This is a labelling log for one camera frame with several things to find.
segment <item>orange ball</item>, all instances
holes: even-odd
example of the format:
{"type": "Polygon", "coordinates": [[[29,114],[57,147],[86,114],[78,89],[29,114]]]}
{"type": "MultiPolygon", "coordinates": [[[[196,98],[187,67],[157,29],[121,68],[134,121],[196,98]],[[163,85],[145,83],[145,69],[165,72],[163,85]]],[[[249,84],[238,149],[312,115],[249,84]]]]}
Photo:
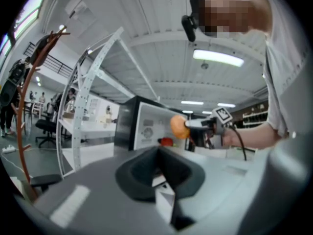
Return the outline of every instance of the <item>orange ball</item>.
{"type": "Polygon", "coordinates": [[[189,137],[190,130],[185,126],[185,119],[183,116],[175,115],[171,118],[171,128],[173,134],[178,139],[186,139],[189,137]]]}

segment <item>forearm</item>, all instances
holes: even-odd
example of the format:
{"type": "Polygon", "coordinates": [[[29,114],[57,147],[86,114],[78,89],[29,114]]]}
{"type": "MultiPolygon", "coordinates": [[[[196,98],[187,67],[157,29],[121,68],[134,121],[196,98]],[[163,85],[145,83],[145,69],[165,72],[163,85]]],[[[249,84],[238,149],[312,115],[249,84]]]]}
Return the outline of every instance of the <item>forearm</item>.
{"type": "MultiPolygon", "coordinates": [[[[276,144],[281,137],[277,134],[270,124],[263,123],[258,127],[250,129],[237,129],[245,147],[263,149],[276,144]]],[[[241,146],[237,135],[231,139],[233,146],[241,146]]]]}

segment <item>black cable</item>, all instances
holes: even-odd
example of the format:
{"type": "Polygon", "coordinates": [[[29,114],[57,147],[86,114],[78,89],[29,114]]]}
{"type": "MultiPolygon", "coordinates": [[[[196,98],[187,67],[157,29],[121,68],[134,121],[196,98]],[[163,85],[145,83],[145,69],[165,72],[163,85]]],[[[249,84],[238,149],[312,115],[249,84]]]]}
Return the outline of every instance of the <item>black cable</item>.
{"type": "Polygon", "coordinates": [[[240,142],[240,144],[241,144],[241,148],[242,148],[243,153],[244,153],[245,161],[246,161],[246,150],[245,150],[245,147],[244,147],[244,142],[243,142],[243,140],[241,139],[241,136],[240,136],[239,132],[238,132],[238,131],[236,130],[236,128],[235,128],[234,126],[232,126],[232,125],[231,125],[229,128],[232,129],[232,130],[237,134],[238,139],[239,139],[239,142],[240,142]]]}

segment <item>shoe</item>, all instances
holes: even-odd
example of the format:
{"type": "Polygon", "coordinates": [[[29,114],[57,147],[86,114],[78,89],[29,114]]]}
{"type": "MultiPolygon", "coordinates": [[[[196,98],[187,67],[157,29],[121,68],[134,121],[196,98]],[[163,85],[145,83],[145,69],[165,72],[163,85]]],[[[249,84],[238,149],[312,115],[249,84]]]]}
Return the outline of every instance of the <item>shoe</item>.
{"type": "Polygon", "coordinates": [[[6,128],[5,133],[8,135],[14,134],[14,131],[11,130],[11,128],[6,128]]]}

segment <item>red object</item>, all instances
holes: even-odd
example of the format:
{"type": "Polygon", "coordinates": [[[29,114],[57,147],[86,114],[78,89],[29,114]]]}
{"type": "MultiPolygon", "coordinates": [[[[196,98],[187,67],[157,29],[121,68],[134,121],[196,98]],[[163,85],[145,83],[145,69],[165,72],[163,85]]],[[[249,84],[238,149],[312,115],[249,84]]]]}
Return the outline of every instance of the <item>red object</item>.
{"type": "Polygon", "coordinates": [[[161,145],[162,146],[173,146],[173,140],[171,138],[162,138],[161,145]]]}

